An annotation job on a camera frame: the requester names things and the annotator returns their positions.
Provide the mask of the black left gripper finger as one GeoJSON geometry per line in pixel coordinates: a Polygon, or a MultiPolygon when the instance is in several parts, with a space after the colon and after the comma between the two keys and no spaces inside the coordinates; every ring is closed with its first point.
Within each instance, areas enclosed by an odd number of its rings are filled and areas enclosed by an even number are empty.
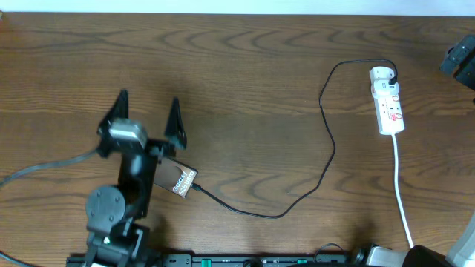
{"type": "Polygon", "coordinates": [[[108,131],[110,125],[115,119],[127,119],[128,117],[128,91],[122,89],[109,112],[106,113],[99,123],[97,133],[102,136],[106,131],[108,131]]]}
{"type": "Polygon", "coordinates": [[[165,137],[177,149],[186,149],[187,137],[180,112],[180,103],[177,97],[174,97],[172,101],[166,124],[165,137]]]}

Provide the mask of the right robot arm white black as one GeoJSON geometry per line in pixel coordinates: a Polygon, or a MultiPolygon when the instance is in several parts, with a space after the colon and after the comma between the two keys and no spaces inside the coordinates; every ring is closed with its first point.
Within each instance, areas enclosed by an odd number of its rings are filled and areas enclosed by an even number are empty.
{"type": "MultiPolygon", "coordinates": [[[[467,35],[450,48],[440,70],[474,90],[474,35],[467,35]]],[[[374,67],[370,71],[371,93],[374,98],[379,133],[391,136],[394,155],[394,190],[402,225],[409,244],[408,251],[395,251],[378,245],[357,250],[350,263],[356,266],[474,266],[474,215],[462,236],[448,255],[439,254],[423,245],[415,245],[399,189],[399,151],[396,134],[405,129],[399,98],[400,87],[396,82],[396,67],[374,67]]]]}

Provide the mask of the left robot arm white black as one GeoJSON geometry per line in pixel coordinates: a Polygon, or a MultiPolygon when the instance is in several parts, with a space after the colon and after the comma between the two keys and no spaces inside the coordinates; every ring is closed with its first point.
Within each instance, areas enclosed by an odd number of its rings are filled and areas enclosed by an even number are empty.
{"type": "Polygon", "coordinates": [[[187,138],[177,98],[173,99],[165,139],[148,138],[145,128],[129,118],[128,92],[121,90],[98,125],[97,153],[121,155],[117,183],[92,191],[88,216],[88,250],[81,266],[161,266],[162,256],[147,246],[149,228],[137,225],[146,217],[159,161],[186,149],[187,138]]]}

